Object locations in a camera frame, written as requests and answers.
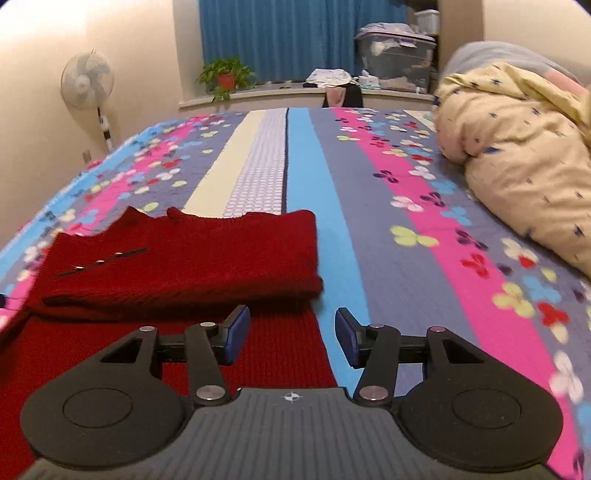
bedspread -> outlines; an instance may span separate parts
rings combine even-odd
[[[310,209],[317,216],[314,305],[339,385],[354,387],[334,314],[403,335],[448,327],[551,391],[564,430],[550,460],[582,478],[591,451],[591,287],[515,236],[440,154],[428,112],[273,109],[167,122],[131,138],[60,191],[0,254],[0,326],[10,325],[60,231],[92,235],[134,206],[199,216]],[[396,394],[421,378],[403,365]]]

potted plant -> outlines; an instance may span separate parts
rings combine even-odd
[[[250,78],[254,74],[250,67],[242,64],[240,57],[232,57],[206,63],[197,81],[206,85],[213,93],[212,102],[217,102],[229,100],[230,93],[237,89],[251,88]]]

circular pad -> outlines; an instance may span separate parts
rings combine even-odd
[[[545,462],[562,431],[554,398],[508,368],[474,367],[433,375],[404,397],[399,419],[409,440],[432,458],[475,472]]]
[[[133,405],[125,392],[113,388],[90,388],[66,400],[64,415],[80,427],[99,429],[124,420]]]
[[[29,397],[21,428],[35,454],[70,468],[102,469],[166,446],[182,425],[183,404],[168,385],[129,367],[74,368]]]
[[[501,429],[521,415],[516,399],[490,388],[476,388],[456,395],[452,408],[459,419],[480,429]]]

gray ribbed surface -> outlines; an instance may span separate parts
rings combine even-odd
[[[300,396],[288,401],[291,393]],[[469,473],[416,450],[384,410],[350,402],[342,389],[243,389],[223,407],[201,408],[167,448],[135,465],[75,472],[39,460],[22,480],[550,480],[542,466]]]

green plant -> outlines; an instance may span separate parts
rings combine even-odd
[[[203,71],[197,81],[199,83],[204,83],[207,90],[213,93],[212,102],[229,100],[230,93],[236,91],[224,90],[217,84],[217,78],[220,75],[225,74],[234,75],[234,83],[237,89],[247,89],[253,86],[253,82],[250,81],[250,78],[254,77],[255,73],[249,66],[242,64],[240,57],[236,56],[231,59],[217,59],[211,61],[203,66]]]

